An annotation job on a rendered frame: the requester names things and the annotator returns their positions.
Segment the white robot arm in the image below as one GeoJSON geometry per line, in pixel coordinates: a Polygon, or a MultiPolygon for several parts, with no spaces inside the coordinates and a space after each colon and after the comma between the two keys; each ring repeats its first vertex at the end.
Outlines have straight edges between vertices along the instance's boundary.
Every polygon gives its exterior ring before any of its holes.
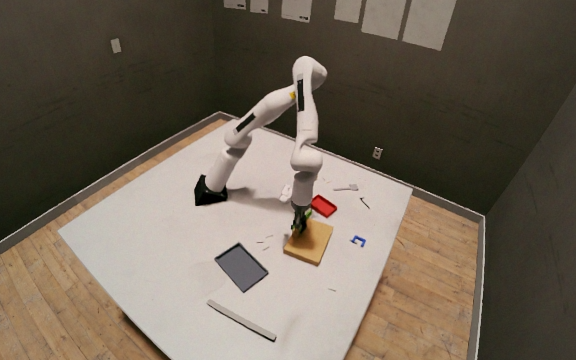
{"type": "Polygon", "coordinates": [[[212,191],[221,192],[251,145],[252,131],[273,122],[296,103],[297,136],[290,165],[294,171],[300,172],[294,176],[293,189],[287,184],[283,186],[280,203],[286,204],[292,200],[299,206],[309,205],[314,181],[323,165],[323,156],[319,151],[302,150],[302,147],[318,140],[318,116],[311,92],[320,87],[326,77],[326,69],[314,59],[308,56],[299,58],[293,67],[294,84],[268,94],[226,131],[224,141],[227,146],[222,148],[211,166],[205,178],[206,186],[212,191]]]}

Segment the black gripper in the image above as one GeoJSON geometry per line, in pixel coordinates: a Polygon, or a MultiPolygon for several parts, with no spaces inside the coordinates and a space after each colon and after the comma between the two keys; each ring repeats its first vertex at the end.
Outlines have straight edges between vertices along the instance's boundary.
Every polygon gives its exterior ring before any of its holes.
{"type": "MultiPolygon", "coordinates": [[[[291,200],[291,206],[292,206],[292,208],[295,210],[295,211],[294,211],[294,214],[295,214],[294,224],[301,225],[302,220],[303,220],[303,217],[304,217],[304,215],[305,215],[305,212],[304,212],[304,211],[307,211],[307,210],[310,209],[311,203],[310,203],[309,205],[306,205],[306,206],[299,206],[299,205],[296,205],[295,203],[293,203],[293,201],[291,200]],[[296,217],[297,217],[297,218],[296,218],[296,217]]],[[[299,227],[301,227],[301,226],[296,226],[296,225],[295,225],[295,228],[296,228],[296,229],[300,229],[299,227]]]]}

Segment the grey flat bar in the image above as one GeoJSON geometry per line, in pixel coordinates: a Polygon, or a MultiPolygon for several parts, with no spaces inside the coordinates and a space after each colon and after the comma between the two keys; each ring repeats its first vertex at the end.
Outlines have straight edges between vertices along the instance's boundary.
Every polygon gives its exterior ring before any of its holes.
{"type": "Polygon", "coordinates": [[[230,311],[229,309],[223,307],[222,305],[216,303],[215,301],[213,301],[211,299],[209,299],[207,301],[207,305],[211,306],[212,308],[214,308],[219,313],[224,314],[231,319],[233,318],[232,320],[234,320],[234,321],[236,320],[236,322],[238,322],[239,324],[241,324],[245,327],[247,326],[246,328],[249,327],[248,329],[252,330],[253,332],[261,335],[262,337],[264,337],[264,338],[266,338],[272,342],[274,342],[277,338],[276,334],[274,334],[274,333],[272,333],[272,332],[270,332],[270,331],[268,331],[268,330],[266,330],[266,329],[264,329],[264,328],[262,328],[256,324],[254,324],[253,322],[239,316],[238,314],[230,311]]]}
{"type": "Polygon", "coordinates": [[[359,190],[357,184],[350,184],[350,187],[346,187],[346,188],[334,188],[334,191],[339,191],[339,190],[352,190],[352,191],[357,191],[359,190]]]}

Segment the black spring clamp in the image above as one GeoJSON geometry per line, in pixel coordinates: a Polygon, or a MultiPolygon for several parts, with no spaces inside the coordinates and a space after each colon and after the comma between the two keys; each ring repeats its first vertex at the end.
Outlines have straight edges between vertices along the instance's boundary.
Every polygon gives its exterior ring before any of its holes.
{"type": "MultiPolygon", "coordinates": [[[[302,223],[301,223],[301,224],[302,224],[302,227],[301,227],[300,230],[299,230],[299,234],[300,234],[300,233],[302,234],[303,231],[306,229],[307,224],[306,224],[305,221],[310,217],[311,214],[312,214],[312,210],[310,210],[310,211],[304,216],[303,221],[302,221],[302,223]],[[304,226],[304,225],[305,225],[305,226],[304,226]]],[[[295,221],[295,219],[293,220],[293,224],[291,225],[291,230],[293,230],[294,227],[295,227],[294,221],[295,221]]]]}

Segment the red shallow tray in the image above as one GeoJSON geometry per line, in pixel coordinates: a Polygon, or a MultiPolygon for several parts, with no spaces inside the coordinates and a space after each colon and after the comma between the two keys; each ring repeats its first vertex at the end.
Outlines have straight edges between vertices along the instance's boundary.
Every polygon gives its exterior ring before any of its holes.
{"type": "Polygon", "coordinates": [[[335,211],[337,211],[337,206],[331,203],[329,200],[321,196],[320,194],[312,198],[311,207],[317,213],[322,215],[324,218],[328,218],[335,211]]]}

